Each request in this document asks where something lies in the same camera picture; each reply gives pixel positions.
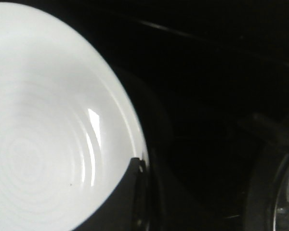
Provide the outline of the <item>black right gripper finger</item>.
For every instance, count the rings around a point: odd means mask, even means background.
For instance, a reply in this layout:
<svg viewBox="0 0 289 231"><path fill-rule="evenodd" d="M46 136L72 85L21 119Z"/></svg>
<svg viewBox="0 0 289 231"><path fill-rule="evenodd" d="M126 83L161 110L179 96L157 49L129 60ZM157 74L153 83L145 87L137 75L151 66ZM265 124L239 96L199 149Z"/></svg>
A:
<svg viewBox="0 0 289 231"><path fill-rule="evenodd" d="M149 225L145 162L131 158L121 181L77 231L146 231Z"/></svg>

